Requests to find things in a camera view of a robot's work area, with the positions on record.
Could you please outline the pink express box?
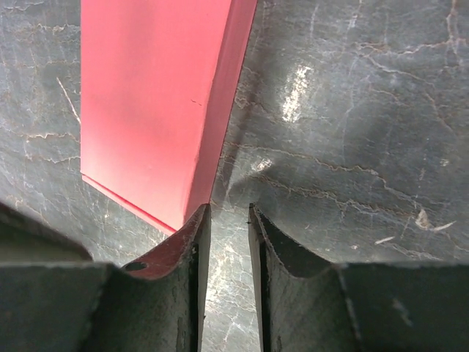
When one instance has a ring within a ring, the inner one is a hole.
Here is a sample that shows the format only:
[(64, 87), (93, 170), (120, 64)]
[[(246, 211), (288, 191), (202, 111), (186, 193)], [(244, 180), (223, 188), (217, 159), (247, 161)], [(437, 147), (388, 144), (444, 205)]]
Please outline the pink express box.
[(81, 174), (167, 234), (210, 201), (255, 1), (81, 2)]

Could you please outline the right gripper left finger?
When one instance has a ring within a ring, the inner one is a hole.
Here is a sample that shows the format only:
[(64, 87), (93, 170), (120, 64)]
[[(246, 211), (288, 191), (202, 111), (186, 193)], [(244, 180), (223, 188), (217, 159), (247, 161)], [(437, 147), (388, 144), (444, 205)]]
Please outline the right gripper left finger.
[(3, 351), (198, 351), (210, 206), (124, 266), (1, 207)]

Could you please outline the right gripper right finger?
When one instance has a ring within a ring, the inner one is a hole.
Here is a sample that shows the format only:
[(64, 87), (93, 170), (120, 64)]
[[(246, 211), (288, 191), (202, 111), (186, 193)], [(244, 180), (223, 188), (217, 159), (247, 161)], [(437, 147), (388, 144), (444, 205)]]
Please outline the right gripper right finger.
[(332, 263), (248, 212), (263, 351), (466, 351), (468, 264)]

